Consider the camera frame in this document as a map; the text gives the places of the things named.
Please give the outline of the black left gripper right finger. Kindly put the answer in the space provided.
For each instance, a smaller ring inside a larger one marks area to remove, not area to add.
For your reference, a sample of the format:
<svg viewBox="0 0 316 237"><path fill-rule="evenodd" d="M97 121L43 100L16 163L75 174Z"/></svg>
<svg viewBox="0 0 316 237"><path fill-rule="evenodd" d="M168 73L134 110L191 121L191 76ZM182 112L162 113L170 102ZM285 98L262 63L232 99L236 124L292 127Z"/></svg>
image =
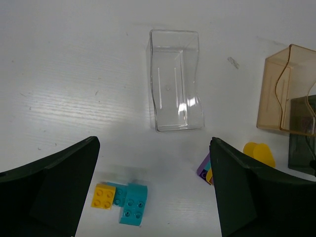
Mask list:
<svg viewBox="0 0 316 237"><path fill-rule="evenodd" d="M224 237L314 237L316 183L259 162L213 137L210 161Z"/></svg>

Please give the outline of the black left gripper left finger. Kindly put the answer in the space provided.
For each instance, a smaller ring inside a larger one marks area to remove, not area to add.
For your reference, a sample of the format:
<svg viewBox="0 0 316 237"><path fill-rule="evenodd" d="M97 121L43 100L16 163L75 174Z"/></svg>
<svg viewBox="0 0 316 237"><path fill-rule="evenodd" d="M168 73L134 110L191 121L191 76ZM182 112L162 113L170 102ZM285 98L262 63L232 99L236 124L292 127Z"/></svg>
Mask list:
<svg viewBox="0 0 316 237"><path fill-rule="evenodd" d="M73 237L100 150L90 136L0 174L2 237Z"/></svg>

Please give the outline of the yellow lego piece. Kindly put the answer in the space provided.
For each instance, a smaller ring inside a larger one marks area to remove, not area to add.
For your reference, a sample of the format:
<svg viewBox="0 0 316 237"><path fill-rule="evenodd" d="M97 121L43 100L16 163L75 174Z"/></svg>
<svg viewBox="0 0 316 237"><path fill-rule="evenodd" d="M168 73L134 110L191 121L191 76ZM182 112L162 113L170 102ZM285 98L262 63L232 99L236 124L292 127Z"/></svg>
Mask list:
<svg viewBox="0 0 316 237"><path fill-rule="evenodd" d="M243 147L243 153L270 167L275 168L276 163L267 144L248 142Z"/></svg>

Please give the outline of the purple lego brick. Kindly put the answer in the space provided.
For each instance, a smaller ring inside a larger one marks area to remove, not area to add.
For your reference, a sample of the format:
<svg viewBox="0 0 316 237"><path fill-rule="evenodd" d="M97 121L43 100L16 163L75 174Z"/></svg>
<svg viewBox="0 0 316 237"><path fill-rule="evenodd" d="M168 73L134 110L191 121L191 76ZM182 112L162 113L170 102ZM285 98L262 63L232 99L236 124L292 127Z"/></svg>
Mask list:
<svg viewBox="0 0 316 237"><path fill-rule="evenodd" d="M205 166L205 159L203 160L203 162L200 164L200 166L197 169L197 175L202 178L205 182L207 182L210 185L213 185L213 173L212 173L212 169L210 169L209 171L204 170L204 166Z"/></svg>

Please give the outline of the small teal lego plate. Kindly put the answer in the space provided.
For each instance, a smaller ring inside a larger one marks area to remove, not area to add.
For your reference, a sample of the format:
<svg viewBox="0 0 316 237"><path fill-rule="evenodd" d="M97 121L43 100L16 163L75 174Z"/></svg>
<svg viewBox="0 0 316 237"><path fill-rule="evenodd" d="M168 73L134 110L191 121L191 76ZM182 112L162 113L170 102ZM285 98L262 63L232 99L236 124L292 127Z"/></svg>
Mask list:
<svg viewBox="0 0 316 237"><path fill-rule="evenodd" d="M210 165L210 158L206 158L205 159L205 166L203 168L206 171L209 171L211 169L211 165Z"/></svg>

